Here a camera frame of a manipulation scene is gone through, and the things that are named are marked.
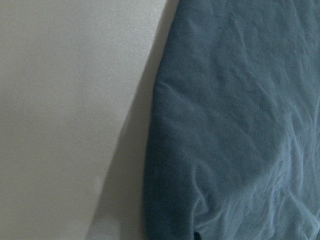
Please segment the black graphic t-shirt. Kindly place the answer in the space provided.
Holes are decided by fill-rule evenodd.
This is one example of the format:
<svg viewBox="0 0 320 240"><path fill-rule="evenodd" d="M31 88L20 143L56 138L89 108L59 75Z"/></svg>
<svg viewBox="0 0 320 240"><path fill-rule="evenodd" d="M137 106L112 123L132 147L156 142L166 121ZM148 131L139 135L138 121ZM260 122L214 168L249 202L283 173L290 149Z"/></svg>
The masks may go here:
<svg viewBox="0 0 320 240"><path fill-rule="evenodd" d="M143 207L150 240L319 239L319 1L179 2Z"/></svg>

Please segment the brown paper table cover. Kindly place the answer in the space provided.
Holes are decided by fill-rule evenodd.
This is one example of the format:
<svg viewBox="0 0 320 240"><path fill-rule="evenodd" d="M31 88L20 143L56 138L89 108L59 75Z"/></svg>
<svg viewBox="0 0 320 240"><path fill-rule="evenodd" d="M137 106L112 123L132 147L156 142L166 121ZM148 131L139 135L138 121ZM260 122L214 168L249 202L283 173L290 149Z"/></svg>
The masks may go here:
<svg viewBox="0 0 320 240"><path fill-rule="evenodd" d="M1 239L144 239L152 91L177 6L1 1Z"/></svg>

